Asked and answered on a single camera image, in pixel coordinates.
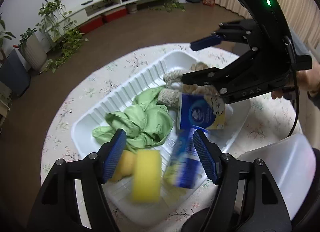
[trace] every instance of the round yellow sponge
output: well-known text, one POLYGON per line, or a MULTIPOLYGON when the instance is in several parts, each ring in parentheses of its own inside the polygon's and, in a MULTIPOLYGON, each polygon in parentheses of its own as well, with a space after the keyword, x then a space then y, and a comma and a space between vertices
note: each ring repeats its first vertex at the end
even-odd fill
POLYGON ((113 173, 110 181, 118 182, 125 176, 129 176, 133 173, 134 165, 137 155, 131 151, 123 150, 115 172, 113 173))
POLYGON ((160 199, 161 155, 158 150, 139 150, 133 172, 131 200, 156 203, 160 199))

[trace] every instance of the floral tablecloth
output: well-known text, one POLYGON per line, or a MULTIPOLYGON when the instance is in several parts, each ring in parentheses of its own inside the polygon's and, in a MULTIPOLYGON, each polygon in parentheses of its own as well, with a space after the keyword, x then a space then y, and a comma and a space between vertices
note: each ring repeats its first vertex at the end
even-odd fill
MULTIPOLYGON (((166 44, 147 47, 127 54, 96 72, 80 83, 66 98, 48 130, 42 152, 41 182, 58 158, 67 162, 80 156, 71 139, 71 127, 94 104, 115 90, 142 68, 172 50, 183 50, 210 66, 223 68, 237 56, 217 48, 194 52, 189 44, 166 44)), ((291 103, 284 99, 272 100, 270 94, 250 99, 248 118, 229 153, 234 157, 286 138, 295 118, 291 103)), ((302 133, 298 124, 294 133, 302 133)), ((209 207, 216 186, 206 180, 176 211, 152 228, 142 228, 128 220, 109 200, 108 204, 121 231, 180 231, 183 223, 194 213, 209 207)), ((82 223, 90 227, 83 196, 77 192, 82 223)))

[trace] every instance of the white plastic tray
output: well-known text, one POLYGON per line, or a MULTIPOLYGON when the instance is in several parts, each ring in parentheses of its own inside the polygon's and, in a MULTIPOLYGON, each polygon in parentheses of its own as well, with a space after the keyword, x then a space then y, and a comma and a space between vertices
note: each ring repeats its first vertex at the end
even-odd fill
MULTIPOLYGON (((98 126, 105 126, 106 112, 123 111, 132 104, 136 95, 142 91, 165 85, 163 75, 175 69, 189 69, 198 60, 182 51, 172 51, 153 64, 143 69, 137 75, 119 86, 115 91, 103 98, 99 103, 87 111, 72 126, 71 137, 82 158, 91 152, 99 150, 100 145, 92 137, 92 130, 98 126)), ((226 126, 223 130, 212 131, 210 140, 218 144, 223 152, 226 152, 236 139, 241 130, 249 109, 250 101, 237 102, 226 107, 226 126)), ((169 114, 174 121, 177 119, 177 111, 169 109, 169 114)), ((177 139, 176 125, 162 146, 153 147, 150 150, 160 150, 162 156, 162 174, 169 163, 170 154, 177 139)), ((133 204, 130 201, 131 180, 124 178, 117 183, 107 182, 103 185, 106 196, 123 212, 130 220, 142 225, 151 226, 166 218, 180 204, 182 204, 206 179, 204 170, 199 170, 194 189, 186 189, 185 194, 177 190, 161 187, 161 200, 157 204, 133 204)))

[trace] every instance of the human hand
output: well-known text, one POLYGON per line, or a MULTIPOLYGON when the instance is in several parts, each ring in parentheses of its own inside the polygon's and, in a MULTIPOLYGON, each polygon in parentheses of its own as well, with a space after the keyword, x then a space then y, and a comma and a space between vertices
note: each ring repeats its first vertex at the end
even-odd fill
MULTIPOLYGON (((308 91, 311 96, 316 96, 320 91, 320 64, 312 61, 312 69, 297 71, 298 87, 308 91)), ((293 79, 287 86, 294 86, 293 79)), ((278 89, 271 92, 272 99, 282 98, 282 90, 278 89)))

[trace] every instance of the red storage box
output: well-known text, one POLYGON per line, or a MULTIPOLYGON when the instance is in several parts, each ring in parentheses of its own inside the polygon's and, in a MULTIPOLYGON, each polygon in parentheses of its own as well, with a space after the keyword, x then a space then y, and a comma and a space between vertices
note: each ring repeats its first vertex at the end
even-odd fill
POLYGON ((119 8, 113 9, 109 12, 105 12, 102 15, 102 18, 105 22, 111 22, 112 20, 116 20, 116 19, 119 19, 119 18, 125 16, 127 13, 128 13, 127 9, 124 6, 124 7, 119 7, 119 8))
POLYGON ((81 26, 79 26, 79 29, 81 33, 86 34, 90 31, 93 31, 94 29, 99 28, 102 25, 103 25, 102 17, 99 15, 97 17, 92 18, 88 22, 82 24, 81 26))

